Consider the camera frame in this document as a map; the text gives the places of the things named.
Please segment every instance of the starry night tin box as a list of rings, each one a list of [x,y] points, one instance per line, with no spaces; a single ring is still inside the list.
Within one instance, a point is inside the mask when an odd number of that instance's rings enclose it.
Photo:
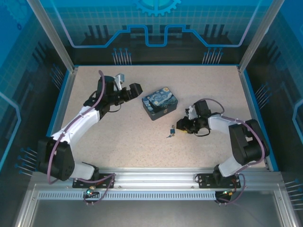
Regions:
[[[178,100],[168,87],[143,97],[142,102],[144,109],[153,121],[174,111],[178,104]]]

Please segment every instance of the metal base plate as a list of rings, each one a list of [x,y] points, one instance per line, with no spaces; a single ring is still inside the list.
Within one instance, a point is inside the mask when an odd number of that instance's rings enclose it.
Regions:
[[[99,174],[99,179],[102,179],[106,176],[108,176],[110,174]],[[110,183],[110,180],[111,180],[111,177],[106,179],[105,181],[103,181],[102,183],[98,184],[96,186],[96,188],[107,188],[109,183]],[[85,183],[85,182],[82,182],[82,181],[77,181],[77,180],[74,180],[72,182],[72,188],[89,188],[90,186],[93,186],[93,185],[96,185],[95,183]]]
[[[213,174],[197,174],[195,176],[195,181],[199,184],[200,189],[205,188],[212,188],[212,189],[222,189],[222,188],[234,188],[235,185],[232,183],[232,180],[236,181],[236,187],[241,188],[239,177],[233,175],[224,178],[224,180],[221,182],[220,186],[218,186],[214,180]]]

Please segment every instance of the glass enclosure wall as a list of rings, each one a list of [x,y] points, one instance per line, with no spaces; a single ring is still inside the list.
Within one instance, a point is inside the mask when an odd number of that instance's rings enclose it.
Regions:
[[[256,106],[263,118],[278,168],[282,171],[285,181],[298,178],[301,183],[303,182],[302,9],[302,1],[285,0],[247,67],[247,74],[256,97]]]
[[[0,226],[10,227],[66,68],[25,0],[0,0],[0,30]]]
[[[272,0],[41,0],[74,64],[238,64]]]

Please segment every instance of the robotic arm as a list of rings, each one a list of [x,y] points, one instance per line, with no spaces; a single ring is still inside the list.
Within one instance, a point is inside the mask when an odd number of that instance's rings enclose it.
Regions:
[[[213,177],[218,186],[230,182],[230,176],[253,165],[262,158],[262,147],[252,132],[240,121],[225,117],[222,113],[211,113],[207,99],[202,99],[186,109],[186,116],[177,122],[177,129],[196,136],[207,136],[210,130],[229,134],[232,145],[232,156],[214,168]],[[264,148],[264,157],[269,155],[269,149],[261,128],[256,120],[244,122],[258,136]],[[208,134],[198,135],[200,129],[208,129]]]
[[[62,181],[68,178],[98,179],[99,172],[95,166],[74,161],[72,155],[73,149],[86,131],[99,122],[106,113],[110,112],[112,105],[121,105],[138,97],[142,93],[140,84],[131,84],[129,90],[122,87],[121,84],[124,82],[123,74],[118,74],[115,78],[110,76],[104,76],[104,78],[105,89],[99,102],[98,99],[101,96],[103,87],[102,78],[98,81],[97,90],[89,97],[80,112],[70,122],[72,123],[71,126],[69,123],[51,137],[39,140],[37,149],[37,170],[39,172],[47,173],[51,152],[55,143],[60,140],[51,163],[50,175]]]

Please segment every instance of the beige work surface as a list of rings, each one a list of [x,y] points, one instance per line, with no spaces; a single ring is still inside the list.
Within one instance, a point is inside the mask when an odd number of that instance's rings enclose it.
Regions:
[[[251,118],[236,66],[80,66],[64,125],[97,89],[98,70],[108,76],[125,74],[123,86],[139,83],[143,93],[87,131],[73,150],[76,161],[99,167],[214,167],[232,155],[229,135],[211,131],[201,138],[176,130],[167,138],[171,126],[185,116],[185,108],[207,97],[221,102],[226,116]],[[178,107],[152,121],[141,98],[163,87],[176,96]],[[210,101],[208,106],[212,112],[221,111]]]

